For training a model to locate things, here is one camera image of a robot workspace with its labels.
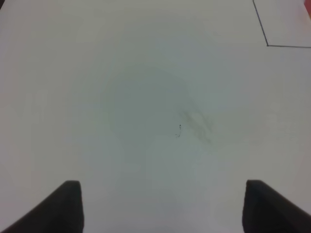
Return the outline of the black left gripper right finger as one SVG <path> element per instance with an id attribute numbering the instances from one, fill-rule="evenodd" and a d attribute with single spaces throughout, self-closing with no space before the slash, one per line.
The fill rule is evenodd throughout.
<path id="1" fill-rule="evenodd" d="M 242 227 L 245 233 L 309 233 L 311 216 L 263 181 L 248 180 Z"/>

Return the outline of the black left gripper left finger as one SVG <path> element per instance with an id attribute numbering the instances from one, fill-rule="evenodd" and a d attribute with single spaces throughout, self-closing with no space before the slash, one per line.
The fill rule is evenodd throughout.
<path id="1" fill-rule="evenodd" d="M 79 181 L 66 181 L 3 233 L 82 233 L 82 189 Z"/>

